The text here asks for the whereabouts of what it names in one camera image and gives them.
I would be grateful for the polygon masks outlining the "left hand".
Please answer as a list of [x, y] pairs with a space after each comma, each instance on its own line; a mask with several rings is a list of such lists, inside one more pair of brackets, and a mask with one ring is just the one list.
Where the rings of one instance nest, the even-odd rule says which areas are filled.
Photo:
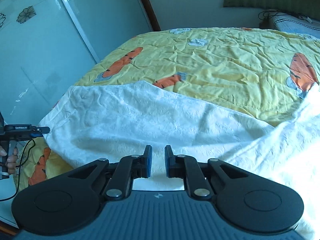
[[[2, 146], [0, 146], [0, 155], [1, 157], [6, 157], [8, 155]], [[5, 163], [6, 167], [8, 168], [8, 174], [10, 175], [15, 173], [17, 155], [18, 155], [18, 148], [15, 147], [13, 154], [7, 158], [7, 162]]]

